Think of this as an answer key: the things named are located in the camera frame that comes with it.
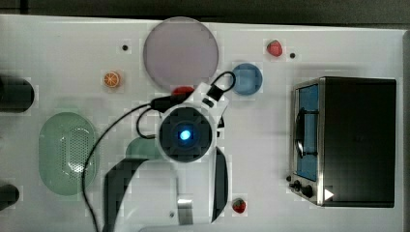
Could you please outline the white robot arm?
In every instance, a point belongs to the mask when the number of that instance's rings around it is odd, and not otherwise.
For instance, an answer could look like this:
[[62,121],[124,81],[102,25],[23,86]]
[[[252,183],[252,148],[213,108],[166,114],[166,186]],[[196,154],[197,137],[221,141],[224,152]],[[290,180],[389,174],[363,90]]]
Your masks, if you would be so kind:
[[102,232],[211,224],[228,196],[227,164],[217,146],[228,105],[224,91],[202,83],[190,94],[157,98],[163,114],[157,159],[125,158],[106,174]]

